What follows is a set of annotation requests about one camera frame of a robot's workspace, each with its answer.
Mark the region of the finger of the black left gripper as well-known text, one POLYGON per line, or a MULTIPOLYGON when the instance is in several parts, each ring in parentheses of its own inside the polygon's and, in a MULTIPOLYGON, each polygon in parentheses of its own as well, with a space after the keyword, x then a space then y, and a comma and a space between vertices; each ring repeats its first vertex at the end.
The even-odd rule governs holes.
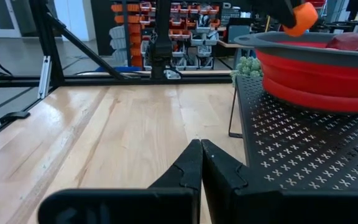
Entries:
POLYGON ((293 9, 297 6, 297 0, 253 0, 253 6, 287 28, 296 25, 293 9))

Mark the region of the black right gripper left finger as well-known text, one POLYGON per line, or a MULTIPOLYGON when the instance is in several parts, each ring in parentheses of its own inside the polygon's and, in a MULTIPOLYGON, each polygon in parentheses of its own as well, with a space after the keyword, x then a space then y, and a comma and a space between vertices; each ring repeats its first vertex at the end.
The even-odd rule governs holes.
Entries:
POLYGON ((39 224, 199 224, 202 145, 192 140, 146 189, 64 189, 38 209, 39 224))

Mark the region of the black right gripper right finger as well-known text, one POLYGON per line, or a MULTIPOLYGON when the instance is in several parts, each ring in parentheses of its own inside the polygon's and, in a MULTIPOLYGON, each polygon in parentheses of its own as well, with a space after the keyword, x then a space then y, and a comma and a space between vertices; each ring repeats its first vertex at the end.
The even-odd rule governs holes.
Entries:
POLYGON ((283 189, 202 140, 213 224, 358 224, 358 190, 283 189))

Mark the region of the orange tangerine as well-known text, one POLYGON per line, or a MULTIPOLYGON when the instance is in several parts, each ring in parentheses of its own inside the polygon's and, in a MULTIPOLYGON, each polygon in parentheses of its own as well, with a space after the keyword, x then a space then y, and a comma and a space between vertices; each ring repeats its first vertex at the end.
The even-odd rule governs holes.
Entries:
POLYGON ((292 37, 303 35, 318 20, 318 13, 310 2, 302 3, 293 8, 293 13, 296 22, 295 26, 292 28, 283 26, 284 32, 292 37))

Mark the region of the dark red plum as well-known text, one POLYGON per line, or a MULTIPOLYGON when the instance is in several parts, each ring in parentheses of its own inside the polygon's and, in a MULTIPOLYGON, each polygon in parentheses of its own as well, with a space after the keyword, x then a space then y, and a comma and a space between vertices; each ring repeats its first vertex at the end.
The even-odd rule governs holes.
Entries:
POLYGON ((337 34, 326 44, 326 48, 356 50, 358 49, 358 33, 344 32, 342 34, 337 34))

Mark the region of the red collapsible bowl grey rim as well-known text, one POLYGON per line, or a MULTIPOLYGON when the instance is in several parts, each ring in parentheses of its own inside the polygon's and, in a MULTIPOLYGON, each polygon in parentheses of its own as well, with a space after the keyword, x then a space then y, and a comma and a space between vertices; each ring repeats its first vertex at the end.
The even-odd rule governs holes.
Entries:
POLYGON ((235 41, 253 47, 269 94, 311 110, 358 113, 358 51, 329 50, 332 38, 319 32, 299 37, 264 32, 235 41))

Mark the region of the green artificial succulent plant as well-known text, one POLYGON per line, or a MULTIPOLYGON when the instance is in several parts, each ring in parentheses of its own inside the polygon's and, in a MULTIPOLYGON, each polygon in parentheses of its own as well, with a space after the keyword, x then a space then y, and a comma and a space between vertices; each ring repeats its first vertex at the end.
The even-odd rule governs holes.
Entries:
POLYGON ((254 57, 241 57, 230 74, 232 85, 235 85, 236 77, 263 77, 263 75, 260 60, 254 57))

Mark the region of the black perforated metal shelf riser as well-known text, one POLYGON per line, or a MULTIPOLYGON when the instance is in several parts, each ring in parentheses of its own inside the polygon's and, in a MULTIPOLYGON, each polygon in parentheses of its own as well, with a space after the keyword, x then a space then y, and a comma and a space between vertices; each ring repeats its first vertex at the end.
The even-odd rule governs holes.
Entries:
POLYGON ((358 114, 308 111, 237 77, 247 165, 282 189, 358 190, 358 114))

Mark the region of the parts bin rack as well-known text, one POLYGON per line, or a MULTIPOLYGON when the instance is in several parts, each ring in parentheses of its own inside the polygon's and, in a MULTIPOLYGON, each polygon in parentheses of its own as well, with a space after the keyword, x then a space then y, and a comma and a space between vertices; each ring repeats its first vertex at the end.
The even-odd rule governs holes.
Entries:
MULTIPOLYGON (((213 46, 218 43, 219 5, 209 2, 170 2, 168 37, 172 59, 168 67, 177 70, 211 70, 213 46)), ((110 6, 114 26, 109 30, 112 58, 130 71, 150 71, 150 40, 155 38, 157 0, 115 0, 110 6)))

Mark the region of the black table clamp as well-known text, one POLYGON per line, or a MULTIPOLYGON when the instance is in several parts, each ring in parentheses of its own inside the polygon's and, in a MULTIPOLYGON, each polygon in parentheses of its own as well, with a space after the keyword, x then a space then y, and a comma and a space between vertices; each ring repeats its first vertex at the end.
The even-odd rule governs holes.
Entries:
POLYGON ((4 116, 0 117, 0 124, 11 123, 17 119, 26 119, 30 116, 28 111, 16 111, 7 113, 4 116))

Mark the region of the silver aluminium bracket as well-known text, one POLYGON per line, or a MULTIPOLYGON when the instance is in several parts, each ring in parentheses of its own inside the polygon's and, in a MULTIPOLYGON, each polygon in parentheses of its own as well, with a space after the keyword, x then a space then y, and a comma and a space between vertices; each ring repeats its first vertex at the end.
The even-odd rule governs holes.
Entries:
POLYGON ((44 99, 48 95, 51 71, 52 71, 51 56, 44 56, 42 70, 40 74, 39 89, 37 93, 38 99, 44 99))

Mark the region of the black aluminium table frame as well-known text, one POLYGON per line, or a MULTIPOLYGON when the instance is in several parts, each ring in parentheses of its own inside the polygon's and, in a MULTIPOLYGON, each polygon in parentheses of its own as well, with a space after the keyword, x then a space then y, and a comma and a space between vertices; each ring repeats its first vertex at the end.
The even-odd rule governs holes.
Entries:
MULTIPOLYGON (((114 86, 114 85, 183 85, 183 84, 213 84, 231 83, 232 79, 229 71, 207 71, 197 70, 181 72, 184 76, 182 80, 153 80, 150 78, 151 72, 127 72, 120 73, 105 62, 100 56, 93 52, 89 47, 74 36, 64 23, 54 18, 46 5, 45 0, 29 0, 35 25, 40 34, 40 44, 44 56, 51 56, 52 71, 50 75, 50 86, 48 95, 61 86, 114 86), (97 63, 105 71, 81 72, 78 75, 64 76, 63 69, 58 55, 57 45, 53 37, 52 30, 57 29, 79 50, 86 54, 91 60, 97 63)), ((22 88, 27 87, 39 89, 39 77, 0 77, 0 88, 22 88)), ((31 104, 20 111, 30 111, 37 103, 43 99, 36 98, 31 104)), ((0 131, 8 127, 11 123, 0 124, 0 131)))

